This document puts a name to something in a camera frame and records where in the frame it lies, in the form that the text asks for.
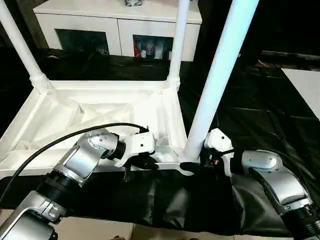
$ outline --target glass cabinet door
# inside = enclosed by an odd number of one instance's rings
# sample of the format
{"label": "glass cabinet door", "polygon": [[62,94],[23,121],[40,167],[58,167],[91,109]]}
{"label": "glass cabinet door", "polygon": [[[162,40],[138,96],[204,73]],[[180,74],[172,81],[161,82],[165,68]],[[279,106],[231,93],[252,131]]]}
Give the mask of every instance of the glass cabinet door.
{"label": "glass cabinet door", "polygon": [[98,52],[109,55],[105,32],[55,29],[62,49],[68,51]]}
{"label": "glass cabinet door", "polygon": [[36,17],[51,49],[122,55],[117,19],[44,13]]}

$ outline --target tile floor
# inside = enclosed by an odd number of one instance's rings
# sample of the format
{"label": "tile floor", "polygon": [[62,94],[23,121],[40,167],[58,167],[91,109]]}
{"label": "tile floor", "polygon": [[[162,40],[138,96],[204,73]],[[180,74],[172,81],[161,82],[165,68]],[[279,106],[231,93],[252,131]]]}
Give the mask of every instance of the tile floor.
{"label": "tile floor", "polygon": [[[1,210],[0,225],[7,219],[12,210]],[[78,217],[64,218],[55,226],[58,240],[110,240],[115,236],[126,240],[291,240],[291,238],[259,236],[220,236],[208,232],[187,232],[171,229],[160,229],[132,223],[86,219]]]}

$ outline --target black cable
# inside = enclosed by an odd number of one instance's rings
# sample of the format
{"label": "black cable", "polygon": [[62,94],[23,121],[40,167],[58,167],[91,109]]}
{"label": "black cable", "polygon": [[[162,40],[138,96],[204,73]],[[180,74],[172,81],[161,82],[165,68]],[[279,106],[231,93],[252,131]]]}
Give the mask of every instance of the black cable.
{"label": "black cable", "polygon": [[33,160],[35,159],[37,156],[39,156],[40,154],[42,154],[44,151],[48,150],[49,148],[51,148],[52,146],[66,140],[69,139],[71,137],[74,137],[76,135],[79,134],[84,134],[93,130],[98,130],[98,129],[102,129],[102,128],[109,128],[109,127],[116,127],[116,126],[129,126],[129,127],[134,127],[134,128],[138,128],[140,129],[140,132],[148,132],[148,129],[143,127],[143,126],[139,126],[137,124],[133,124],[133,123],[126,123],[126,122],[117,122],[117,123],[109,123],[109,124],[103,124],[103,125],[99,125],[99,126],[92,126],[89,128],[85,128],[73,133],[70,133],[68,135],[65,135],[63,137],[60,137],[59,139],[47,144],[46,146],[40,148],[38,151],[36,151],[34,154],[32,154],[26,161],[24,161],[24,163],[21,164],[21,166],[16,170],[16,172],[13,174],[12,178],[10,179],[8,185],[5,187],[4,191],[2,192],[2,195],[0,197],[0,205],[1,202],[3,201],[5,195],[7,194],[7,192],[9,191],[13,181],[15,180],[15,178],[25,169],[25,167]]}
{"label": "black cable", "polygon": [[285,154],[285,153],[283,153],[281,151],[275,150],[275,149],[267,148],[267,147],[246,147],[246,148],[238,148],[238,149],[234,148],[234,149],[231,149],[231,150],[228,150],[228,151],[220,151],[218,154],[221,157],[221,156],[226,155],[226,154],[234,153],[237,150],[239,150],[239,151],[240,150],[242,150],[242,151],[264,150],[264,151],[269,151],[269,152],[276,153],[276,154],[278,154],[280,156],[284,156],[284,157],[290,159],[290,157],[287,154]]}
{"label": "black cable", "polygon": [[220,157],[222,157],[223,155],[231,154],[231,153],[234,153],[235,151],[236,151],[235,149],[231,149],[231,150],[228,150],[228,151],[220,151],[220,152],[218,152],[218,155]]}

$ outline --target white frame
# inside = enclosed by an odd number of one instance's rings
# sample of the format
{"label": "white frame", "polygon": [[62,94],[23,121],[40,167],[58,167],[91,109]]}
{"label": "white frame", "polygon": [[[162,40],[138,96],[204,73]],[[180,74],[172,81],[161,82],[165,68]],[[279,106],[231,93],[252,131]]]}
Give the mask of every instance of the white frame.
{"label": "white frame", "polygon": [[[192,62],[197,47],[200,24],[186,24],[182,61]],[[123,56],[134,57],[134,35],[169,37],[175,36],[175,22],[118,19]]]}
{"label": "white frame", "polygon": [[51,49],[62,49],[55,29],[94,31],[105,33],[110,55],[122,55],[117,19],[43,13],[36,17]]}

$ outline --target white cabinet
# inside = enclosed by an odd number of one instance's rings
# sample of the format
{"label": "white cabinet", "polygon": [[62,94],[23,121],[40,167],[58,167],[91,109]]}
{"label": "white cabinet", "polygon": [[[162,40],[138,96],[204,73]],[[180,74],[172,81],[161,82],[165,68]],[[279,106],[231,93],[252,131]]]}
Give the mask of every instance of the white cabinet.
{"label": "white cabinet", "polygon": [[121,56],[117,19],[36,14],[51,49],[90,50]]}
{"label": "white cabinet", "polygon": [[[144,0],[136,7],[125,6],[124,0],[48,0],[34,12],[50,48],[98,49],[110,55],[137,57],[141,54],[135,51],[139,48],[142,52],[146,42],[154,48],[161,42],[163,54],[169,58],[178,5],[179,0]],[[183,61],[194,59],[201,23],[198,2],[193,0],[187,16]]]}

